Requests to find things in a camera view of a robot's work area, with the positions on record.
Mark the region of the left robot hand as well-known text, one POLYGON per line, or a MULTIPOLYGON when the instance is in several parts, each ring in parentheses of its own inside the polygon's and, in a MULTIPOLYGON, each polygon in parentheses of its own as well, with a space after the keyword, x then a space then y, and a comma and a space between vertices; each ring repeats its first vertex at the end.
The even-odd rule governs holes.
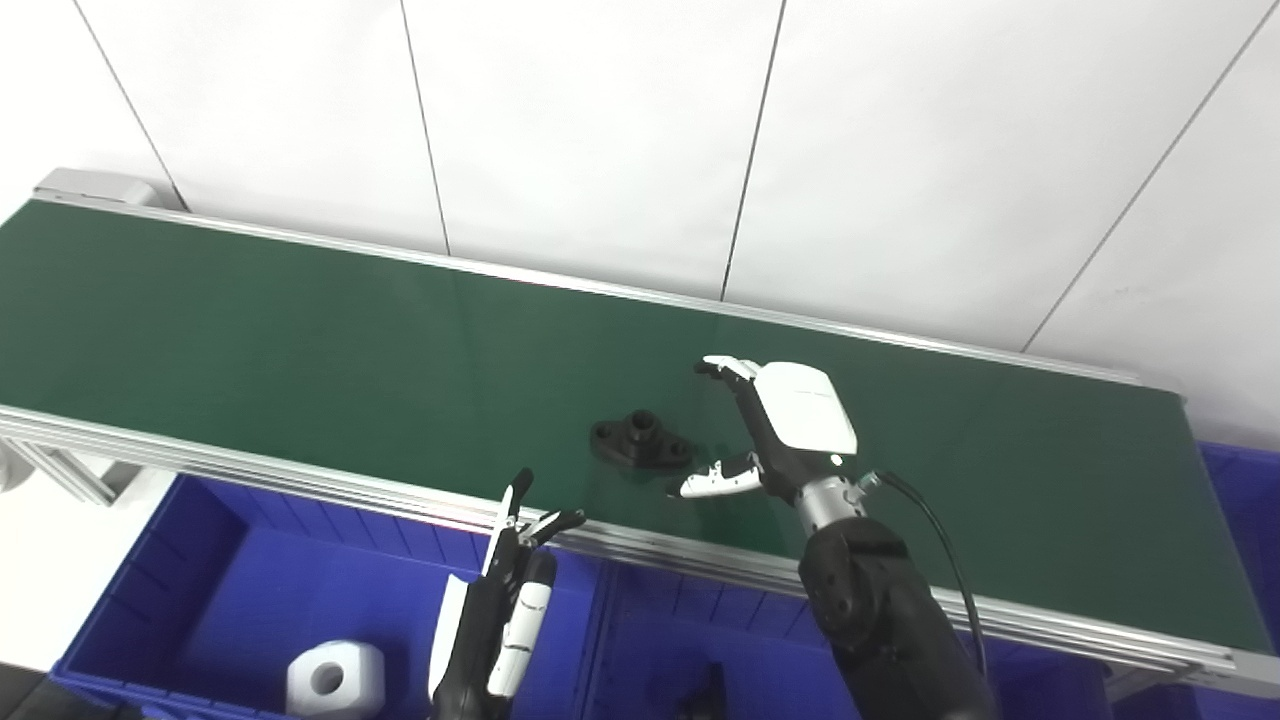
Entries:
POLYGON ((431 719, 507 719, 532 661, 559 564, 547 543, 585 523, 582 510, 553 510, 535 521, 520 512, 535 475, 521 469, 506 487, 479 574, 445 583, 431 641, 431 719))

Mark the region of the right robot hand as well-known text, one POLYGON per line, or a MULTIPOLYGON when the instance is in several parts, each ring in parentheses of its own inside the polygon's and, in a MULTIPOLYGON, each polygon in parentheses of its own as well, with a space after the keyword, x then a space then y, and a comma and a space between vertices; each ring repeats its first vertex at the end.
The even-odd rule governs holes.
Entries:
POLYGON ((859 518, 864 491, 849 479, 858 436, 822 370, 800 363, 758 363, 707 355, 695 366, 733 396, 751 448, 677 479, 675 498, 710 498, 762 491, 787 503, 808 533, 859 518))

